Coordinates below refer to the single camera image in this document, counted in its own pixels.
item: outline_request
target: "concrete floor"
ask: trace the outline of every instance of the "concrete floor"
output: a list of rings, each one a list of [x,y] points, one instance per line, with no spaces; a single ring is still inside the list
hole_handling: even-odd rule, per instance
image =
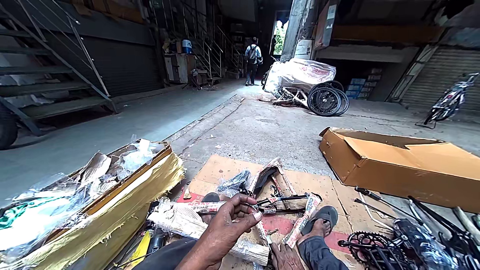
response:
[[[31,146],[2,151],[0,199],[46,176],[71,172],[97,150],[108,153],[128,143],[132,134],[149,140],[168,137],[173,150],[184,159],[186,179],[172,191],[173,198],[212,154],[259,164],[280,156],[287,170],[334,178],[318,149],[318,134],[329,126],[442,139],[480,156],[480,124],[476,119],[444,121],[431,130],[415,126],[424,113],[399,104],[362,100],[353,100],[340,117],[320,117],[303,108],[275,107],[258,101],[258,97],[269,94],[260,86],[246,87],[243,83],[238,80],[221,84],[216,91],[185,89],[127,102],[129,107],[119,105],[124,109],[121,114],[57,130],[51,138]],[[193,140],[211,134],[216,138]],[[403,199],[385,198],[406,207]],[[433,208],[458,224],[450,209]]]
[[[55,181],[59,172],[68,174],[84,166],[97,151],[109,153],[129,143],[133,134],[164,140],[231,98],[236,89],[230,84],[216,91],[179,88],[120,103],[121,113],[116,115],[61,128],[41,138],[20,137],[13,149],[0,151],[0,207],[8,205],[5,199],[33,185],[43,187]],[[68,117],[86,114],[92,113],[84,110]]]

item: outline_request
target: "staircase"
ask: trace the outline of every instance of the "staircase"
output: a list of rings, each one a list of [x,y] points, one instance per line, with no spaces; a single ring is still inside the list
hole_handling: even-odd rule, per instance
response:
[[[28,1],[32,6],[34,6],[32,3],[35,2],[36,1],[34,0]],[[37,119],[44,119],[68,112],[84,110],[94,106],[102,106],[105,109],[109,109],[109,107],[106,107],[107,105],[111,107],[111,110],[116,112],[115,105],[108,97],[107,89],[83,45],[81,37],[78,35],[78,32],[72,24],[72,21],[77,24],[79,24],[79,22],[64,10],[58,10],[58,13],[54,13],[54,11],[50,9],[50,11],[54,13],[50,14],[51,16],[62,18],[66,24],[70,25],[71,30],[77,37],[77,43],[70,39],[70,41],[74,43],[74,46],[72,47],[77,49],[78,52],[84,53],[84,59],[86,60],[84,63],[96,73],[99,82],[103,87],[103,91],[87,80],[47,45],[48,41],[46,41],[42,34],[42,31],[46,30],[37,27],[38,21],[28,13],[27,9],[22,5],[21,0],[17,3],[19,8],[22,8],[26,13],[35,29],[27,28],[18,19],[13,17],[12,14],[9,13],[0,3],[0,25],[7,28],[0,29],[0,35],[14,37],[20,45],[20,47],[0,45],[0,52],[31,55],[35,57],[38,63],[40,63],[40,66],[0,67],[0,75],[43,74],[45,80],[32,85],[0,86],[0,103],[18,115],[22,122],[25,123],[35,135],[42,134],[35,124],[34,120]],[[40,97],[43,93],[54,93],[59,91],[69,91],[68,97],[58,99],[55,103],[41,106],[27,106],[21,109],[13,106],[5,99],[23,95],[37,95]]]
[[[170,32],[175,38],[188,39],[192,42],[197,67],[206,70],[212,82],[224,77],[225,70],[242,74],[243,54],[236,50],[233,41],[217,25],[216,29],[207,31],[202,24],[195,23],[199,16],[208,22],[206,14],[195,12],[192,6],[183,1],[177,3],[181,12],[176,14],[180,18],[172,18],[172,24],[177,26],[175,31],[170,29]]]

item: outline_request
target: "bubble wrap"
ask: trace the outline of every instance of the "bubble wrap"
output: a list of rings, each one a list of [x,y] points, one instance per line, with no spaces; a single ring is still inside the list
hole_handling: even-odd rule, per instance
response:
[[[249,177],[250,171],[248,169],[243,169],[239,174],[226,181],[222,181],[222,183],[216,188],[216,192],[232,198],[235,194],[240,192],[240,187],[245,187]]]

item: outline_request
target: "metal shutter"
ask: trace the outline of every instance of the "metal shutter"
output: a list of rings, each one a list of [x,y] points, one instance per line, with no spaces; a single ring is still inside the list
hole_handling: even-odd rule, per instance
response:
[[[75,36],[67,34],[76,41]],[[78,57],[51,34],[45,35],[52,48],[69,64],[103,90],[95,73],[83,62],[83,52],[66,36],[56,34]],[[84,36],[84,44],[112,97],[163,88],[155,47],[143,44]]]
[[[403,95],[402,103],[431,107],[463,73],[480,71],[480,51],[439,47]],[[467,90],[461,110],[480,111],[480,80]]]

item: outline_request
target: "green foliage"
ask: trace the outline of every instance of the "green foliage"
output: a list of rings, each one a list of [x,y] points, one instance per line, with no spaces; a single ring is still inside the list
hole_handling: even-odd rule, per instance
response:
[[[283,28],[280,25],[281,23],[277,24],[275,27],[276,44],[273,54],[282,54],[283,51],[283,41],[285,40],[285,34],[287,33],[288,22],[285,23]]]

